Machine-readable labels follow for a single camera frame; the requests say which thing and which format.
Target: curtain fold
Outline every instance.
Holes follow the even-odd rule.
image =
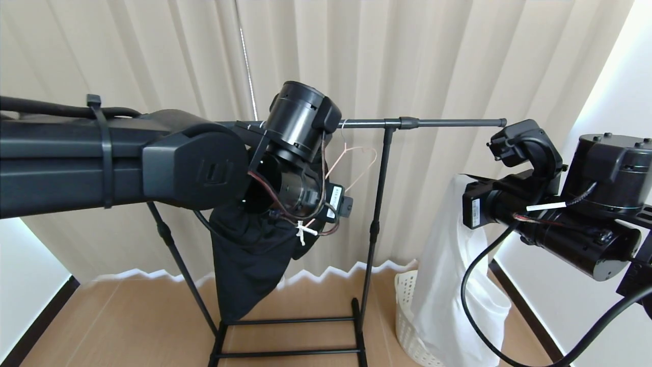
[[[328,95],[343,118],[537,120],[557,146],[579,114],[632,0],[3,1],[3,95],[148,112],[179,108],[213,120],[264,120],[283,82]],[[246,48],[248,68],[245,62]],[[394,134],[376,264],[419,255],[453,174],[514,170],[485,146],[494,128]],[[382,131],[343,131],[380,155]],[[327,149],[333,162],[343,139]],[[347,185],[372,155],[335,168]],[[288,275],[366,260],[378,164],[348,194],[351,217]],[[211,271],[207,231],[192,213],[160,205],[197,278]],[[23,220],[81,281],[131,268],[178,269],[144,204]]]

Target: wooden floor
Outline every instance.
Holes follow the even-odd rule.
[[[373,275],[364,337],[369,366],[417,366],[394,333],[393,270]],[[350,278],[329,275],[321,283],[301,279],[275,290],[247,319],[321,317],[351,314],[361,297],[363,271]],[[215,281],[200,293],[219,319]],[[225,351],[274,351],[355,345],[353,323],[229,327]],[[213,335],[183,282],[168,278],[101,281],[78,289],[27,356],[22,366],[187,366],[204,367]],[[522,316],[512,308],[503,348],[526,364],[551,361]],[[357,366],[355,355],[228,359],[220,366]]]

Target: black cloth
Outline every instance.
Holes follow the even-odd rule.
[[[311,168],[322,174],[319,164]],[[246,213],[239,202],[215,208],[209,222],[222,235],[211,233],[218,305],[225,322],[249,313],[278,285],[289,260],[300,259],[318,239],[304,233],[302,246],[291,223]],[[323,227],[319,221],[310,226],[318,231]]]

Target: barcode sticker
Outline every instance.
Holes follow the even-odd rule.
[[[480,199],[471,202],[471,214],[473,216],[473,227],[480,225]]]
[[[342,195],[342,188],[340,186],[333,187],[333,193],[331,194],[331,205],[333,208],[337,209],[337,206],[340,204],[340,196]],[[332,210],[328,209],[326,216],[329,218],[335,218],[335,213]]]

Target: plastic basket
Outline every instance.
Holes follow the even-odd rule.
[[[414,286],[417,282],[417,270],[397,274],[394,278],[396,289],[396,337],[403,350],[416,363],[427,367],[444,367],[444,364],[430,354],[417,336],[412,326],[414,315],[410,310]]]

